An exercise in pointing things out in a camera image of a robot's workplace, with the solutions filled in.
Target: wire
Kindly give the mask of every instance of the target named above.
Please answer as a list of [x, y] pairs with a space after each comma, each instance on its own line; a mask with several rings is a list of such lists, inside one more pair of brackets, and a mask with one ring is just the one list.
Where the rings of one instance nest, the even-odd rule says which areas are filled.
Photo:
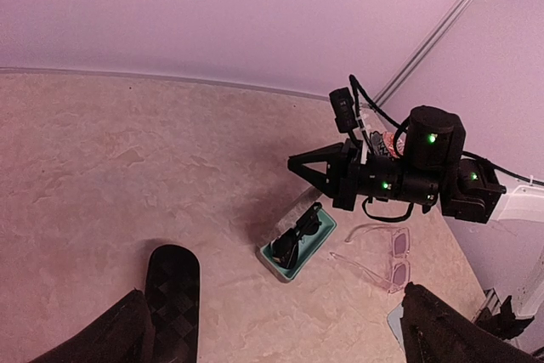
[[355, 136], [355, 133], [354, 133], [353, 129], [348, 130], [348, 136], [351, 139], [351, 141], [353, 142], [353, 144], [355, 145], [355, 147], [357, 147], [357, 148], [361, 147], [360, 140], [358, 140], [357, 137]]
[[[400, 131], [400, 133], [403, 133], [405, 132], [405, 128], [404, 129], [400, 129], [402, 128], [402, 125], [404, 125], [404, 123], [401, 125], [399, 124], [398, 122], [396, 122], [393, 118], [391, 118], [391, 116], [389, 116], [387, 113], [385, 113], [385, 111], [383, 111], [379, 106], [376, 105], [376, 103], [371, 99], [371, 97], [366, 93], [365, 89], [361, 87], [359, 81], [357, 80], [357, 78], [355, 78], [355, 76], [353, 74], [349, 75], [349, 83], [351, 84], [351, 87], [352, 88], [355, 88], [357, 89], [360, 94], [363, 96], [363, 98], [366, 100], [366, 102], [368, 103], [368, 105], [375, 111], [377, 112], [378, 114], [380, 114], [383, 118], [385, 118], [391, 125], [393, 125], [394, 127], [396, 127], [398, 129], [398, 131]], [[395, 149], [395, 153], [398, 155], [399, 153], [397, 152], [397, 144], [396, 144], [396, 140], [394, 140], [393, 144], [394, 144], [394, 149]], [[534, 179], [530, 179], [530, 178], [527, 178], [525, 176], [522, 176], [518, 173], [514, 173], [504, 167], [501, 167], [499, 165], [496, 165], [495, 163], [493, 163], [492, 161], [490, 161], [489, 159], [486, 159], [480, 155], [476, 155], [475, 153], [472, 153], [472, 152], [468, 152], [466, 150], [464, 150], [462, 152], [462, 154], [466, 157], [470, 157], [471, 159], [474, 159], [476, 161], [481, 161], [481, 162], [487, 162], [489, 163], [495, 170], [501, 172], [501, 173], [504, 173], [504, 174], [507, 174], [508, 176], [512, 176], [513, 178], [516, 178], [516, 179], [519, 179], [519, 180], [523, 180], [524, 182], [527, 182], [527, 183], [532, 183], [532, 184], [536, 184], [538, 186], [544, 186], [544, 182], [540, 181], [540, 180], [534, 180]]]
[[410, 123], [410, 117], [408, 116], [401, 124], [400, 124], [400, 127], [397, 128], [397, 131], [394, 133], [394, 136], [393, 136], [393, 149], [394, 149], [394, 153], [397, 154], [397, 156], [399, 157], [399, 159], [402, 159], [402, 156], [399, 152], [399, 138], [400, 138], [400, 135], [403, 133], [403, 132], [406, 132], [406, 128], [408, 128], [408, 124]]
[[399, 128], [400, 124], [396, 122], [391, 116], [386, 114], [379, 106], [376, 105], [376, 103], [372, 100], [372, 98], [366, 93], [365, 89], [360, 85], [359, 81], [353, 74], [349, 75], [349, 83], [351, 84], [351, 88], [354, 90], [357, 90], [360, 92], [360, 94], [363, 96], [365, 101], [368, 103], [368, 105], [378, 114], [383, 116], [385, 119], [388, 120], [388, 122], [393, 125], [395, 128]]
[[355, 115], [356, 115], [355, 119], [357, 121], [357, 124], [359, 125], [360, 132], [363, 135], [363, 139], [365, 140], [365, 143], [368, 146], [368, 150], [370, 151], [371, 155], [376, 155], [376, 152], [374, 151], [374, 147], [371, 144], [371, 140], [368, 137], [368, 134], [366, 132], [365, 124], [363, 123], [363, 120], [360, 117], [359, 93], [357, 92], [357, 89], [354, 88], [354, 84], [351, 85], [351, 93], [354, 96]]
[[489, 159], [485, 158], [485, 157], [482, 157], [480, 155], [476, 155], [475, 153], [472, 153], [472, 152], [467, 152], [466, 150], [464, 150], [462, 152], [462, 154], [466, 157], [470, 157], [471, 159], [475, 159], [477, 161], [480, 161], [480, 162], [487, 162], [489, 163], [495, 170], [498, 170], [499, 172], [501, 173], [504, 173], [504, 174], [507, 174], [508, 176], [512, 176], [513, 178], [516, 178], [516, 179], [519, 179], [519, 180], [523, 180], [524, 182], [527, 182], [527, 183], [532, 183], [532, 184], [536, 184], [538, 186], [544, 186], [544, 182], [541, 182], [540, 180], [534, 180], [534, 179], [530, 179], [530, 178], [527, 178], [525, 176], [522, 176], [520, 174], [517, 174], [517, 173], [514, 173], [508, 169], [505, 169], [504, 167], [501, 167], [499, 165], [496, 165], [495, 163], [493, 163], [492, 161], [490, 161]]
[[366, 217], [371, 218], [373, 220], [381, 221], [383, 223], [401, 223], [403, 221], [406, 221], [411, 216], [411, 212], [414, 209], [414, 203], [410, 203], [408, 205], [408, 208], [406, 209], [406, 213], [399, 217], [382, 217], [382, 216], [372, 216], [368, 213], [368, 210], [366, 210], [366, 204], [372, 203], [372, 200], [370, 197], [366, 197], [366, 199], [363, 201], [363, 212], [365, 212]]

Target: metal rod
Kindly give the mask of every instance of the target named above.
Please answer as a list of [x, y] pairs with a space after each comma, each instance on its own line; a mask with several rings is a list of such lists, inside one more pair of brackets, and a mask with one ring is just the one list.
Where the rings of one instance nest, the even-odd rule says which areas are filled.
[[378, 106], [383, 106], [399, 90], [400, 86], [427, 56], [429, 51], [433, 49], [436, 43], [455, 24], [472, 1], [473, 0], [457, 0], [455, 2], [434, 30], [425, 37], [425, 40], [423, 40], [406, 64], [391, 80], [389, 80], [382, 91], [377, 94], [375, 101]]

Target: white wall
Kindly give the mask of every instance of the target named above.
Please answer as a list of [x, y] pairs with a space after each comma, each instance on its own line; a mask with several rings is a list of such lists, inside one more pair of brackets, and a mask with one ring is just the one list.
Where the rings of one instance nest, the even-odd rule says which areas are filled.
[[373, 92], [455, 0], [0, 0], [0, 67]]
[[[461, 116], [466, 149], [544, 179], [544, 0], [475, 0], [386, 105], [402, 120], [433, 105]], [[511, 293], [544, 245], [544, 224], [450, 221], [483, 287]], [[544, 312], [521, 338], [544, 346]]]

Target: pink sunglasses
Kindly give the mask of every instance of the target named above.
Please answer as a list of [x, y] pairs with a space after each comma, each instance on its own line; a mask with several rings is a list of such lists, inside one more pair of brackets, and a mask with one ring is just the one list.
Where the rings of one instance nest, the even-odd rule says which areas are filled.
[[356, 236], [361, 238], [370, 231], [382, 230], [391, 233], [390, 266], [388, 276], [383, 277], [376, 274], [363, 264], [358, 263], [348, 257], [331, 252], [331, 256], [344, 263], [350, 264], [359, 270], [362, 270], [369, 276], [372, 282], [387, 291], [395, 293], [401, 291], [410, 281], [410, 263], [406, 256], [410, 252], [410, 231], [406, 227], [391, 227], [384, 224], [362, 224], [355, 227], [346, 238], [345, 242], [350, 243]]

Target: marble countertop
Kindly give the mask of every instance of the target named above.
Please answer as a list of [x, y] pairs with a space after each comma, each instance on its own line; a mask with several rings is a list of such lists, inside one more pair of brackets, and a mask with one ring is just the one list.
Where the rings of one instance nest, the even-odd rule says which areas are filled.
[[[290, 284], [255, 257], [308, 187], [287, 157], [343, 140], [327, 102], [63, 74], [2, 74], [0, 100], [0, 361], [36, 357], [143, 289], [166, 242], [201, 263], [201, 362], [405, 360], [386, 322], [402, 293], [329, 255], [368, 221], [360, 207], [322, 200], [338, 227]], [[437, 209], [403, 225], [412, 280], [472, 318], [484, 295]]]

